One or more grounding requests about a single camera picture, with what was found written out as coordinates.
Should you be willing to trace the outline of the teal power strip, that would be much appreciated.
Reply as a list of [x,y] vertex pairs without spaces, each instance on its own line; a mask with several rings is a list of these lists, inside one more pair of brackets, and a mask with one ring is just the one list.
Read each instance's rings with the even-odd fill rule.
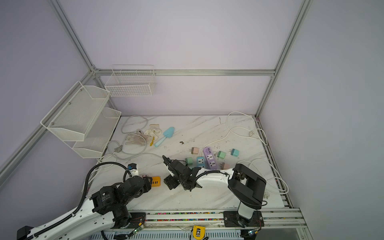
[[206,159],[205,157],[197,157],[197,166],[200,168],[206,168]]

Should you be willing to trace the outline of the orange power strip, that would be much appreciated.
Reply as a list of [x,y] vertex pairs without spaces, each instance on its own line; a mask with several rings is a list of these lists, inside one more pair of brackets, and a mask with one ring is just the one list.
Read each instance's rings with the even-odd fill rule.
[[162,179],[159,176],[152,177],[152,188],[160,187],[162,184]]

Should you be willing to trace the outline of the pink plug adapter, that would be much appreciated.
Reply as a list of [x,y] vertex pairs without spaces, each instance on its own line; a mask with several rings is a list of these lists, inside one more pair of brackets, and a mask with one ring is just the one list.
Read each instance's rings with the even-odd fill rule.
[[231,165],[228,163],[221,163],[221,170],[228,170],[231,168]]
[[197,148],[197,147],[192,147],[191,153],[192,153],[193,155],[197,155],[197,154],[199,153],[199,151],[200,151],[199,148]]

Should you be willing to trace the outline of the purple power strip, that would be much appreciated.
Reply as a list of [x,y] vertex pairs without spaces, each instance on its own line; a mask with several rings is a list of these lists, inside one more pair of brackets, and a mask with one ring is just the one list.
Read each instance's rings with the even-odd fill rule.
[[218,170],[218,164],[216,162],[214,151],[210,147],[205,147],[203,149],[203,154],[205,156],[207,167],[210,170]]

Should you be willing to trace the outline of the green plug adapter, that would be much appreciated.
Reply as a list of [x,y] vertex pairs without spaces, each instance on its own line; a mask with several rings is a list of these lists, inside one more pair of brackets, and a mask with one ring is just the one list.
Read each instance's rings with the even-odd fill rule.
[[218,157],[219,159],[221,159],[221,160],[224,160],[225,157],[226,157],[226,153],[223,152],[223,151],[219,151],[219,152],[217,153],[217,157]]

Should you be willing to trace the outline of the teal plug adapter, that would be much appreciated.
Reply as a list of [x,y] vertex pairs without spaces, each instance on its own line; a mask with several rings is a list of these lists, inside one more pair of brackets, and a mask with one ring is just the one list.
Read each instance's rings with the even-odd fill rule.
[[232,155],[233,157],[237,158],[237,157],[239,156],[239,154],[240,154],[240,151],[239,151],[239,150],[237,150],[237,149],[232,149],[232,150],[231,150],[231,155]]

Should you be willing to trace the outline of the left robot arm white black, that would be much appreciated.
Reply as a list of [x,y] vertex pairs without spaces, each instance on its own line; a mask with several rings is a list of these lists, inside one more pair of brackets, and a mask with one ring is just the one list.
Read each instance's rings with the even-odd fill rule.
[[83,193],[76,208],[38,227],[24,226],[17,231],[18,240],[81,240],[109,229],[137,227],[144,217],[132,215],[127,204],[147,193],[153,179],[141,177],[135,164],[116,164],[125,171],[123,181],[102,187],[91,196]]

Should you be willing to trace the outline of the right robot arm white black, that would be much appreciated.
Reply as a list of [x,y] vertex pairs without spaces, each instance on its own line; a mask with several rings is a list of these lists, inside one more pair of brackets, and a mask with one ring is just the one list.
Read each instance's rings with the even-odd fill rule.
[[172,190],[182,186],[185,191],[208,186],[225,186],[240,200],[238,221],[249,223],[254,212],[263,206],[267,181],[243,164],[236,164],[227,170],[205,170],[201,167],[189,168],[179,160],[162,156],[170,175],[164,183]]

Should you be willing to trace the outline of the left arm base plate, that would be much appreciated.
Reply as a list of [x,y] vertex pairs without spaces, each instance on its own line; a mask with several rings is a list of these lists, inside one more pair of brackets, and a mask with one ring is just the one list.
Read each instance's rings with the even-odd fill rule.
[[129,212],[130,218],[125,226],[121,229],[136,229],[140,224],[144,224],[146,220],[146,213],[144,212]]

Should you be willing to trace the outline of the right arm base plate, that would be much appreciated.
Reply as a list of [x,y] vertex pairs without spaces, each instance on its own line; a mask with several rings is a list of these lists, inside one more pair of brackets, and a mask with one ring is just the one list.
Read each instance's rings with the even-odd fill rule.
[[265,226],[264,218],[260,211],[254,211],[250,219],[241,217],[240,214],[236,211],[225,211],[224,215],[224,225],[225,227],[239,227],[239,228],[250,228],[257,227],[262,228]]

